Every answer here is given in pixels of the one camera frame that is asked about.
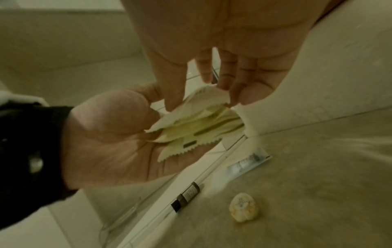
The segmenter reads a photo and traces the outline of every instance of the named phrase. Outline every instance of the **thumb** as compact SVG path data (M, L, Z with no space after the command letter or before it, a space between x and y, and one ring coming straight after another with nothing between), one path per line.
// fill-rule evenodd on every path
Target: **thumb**
M184 99L188 64L175 63L148 47L144 51L165 99L167 111L175 109Z

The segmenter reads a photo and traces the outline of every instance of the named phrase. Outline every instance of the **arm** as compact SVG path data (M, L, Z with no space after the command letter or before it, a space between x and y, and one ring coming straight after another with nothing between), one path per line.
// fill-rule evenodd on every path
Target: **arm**
M0 93L0 229L70 191L60 170L62 128L71 107L45 107L41 98Z

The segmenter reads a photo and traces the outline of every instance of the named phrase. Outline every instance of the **wrapped soap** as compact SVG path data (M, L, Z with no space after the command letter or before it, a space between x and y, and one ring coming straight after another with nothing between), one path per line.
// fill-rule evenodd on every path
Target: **wrapped soap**
M245 222L256 218L259 208L250 195L240 193L233 198L229 211L237 222Z

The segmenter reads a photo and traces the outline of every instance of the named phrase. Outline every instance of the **small bottle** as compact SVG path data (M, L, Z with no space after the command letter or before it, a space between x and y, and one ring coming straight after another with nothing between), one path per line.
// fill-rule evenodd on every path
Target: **small bottle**
M177 196L177 199L171 204L174 211L177 213L181 208L188 205L188 203L200 192L200 187L193 182L182 194Z

